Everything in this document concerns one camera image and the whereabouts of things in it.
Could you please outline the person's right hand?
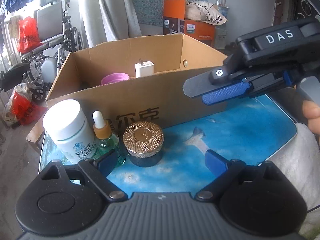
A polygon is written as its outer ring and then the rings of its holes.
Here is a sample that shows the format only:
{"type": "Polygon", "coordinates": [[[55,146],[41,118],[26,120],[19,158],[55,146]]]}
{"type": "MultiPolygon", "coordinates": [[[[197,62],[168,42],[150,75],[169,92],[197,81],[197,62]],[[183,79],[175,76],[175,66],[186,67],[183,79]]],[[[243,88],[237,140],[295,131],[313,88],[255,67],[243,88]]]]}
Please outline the person's right hand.
{"type": "Polygon", "coordinates": [[[303,115],[308,120],[308,128],[314,134],[320,135],[320,107],[316,103],[304,100],[302,105],[303,115]]]}

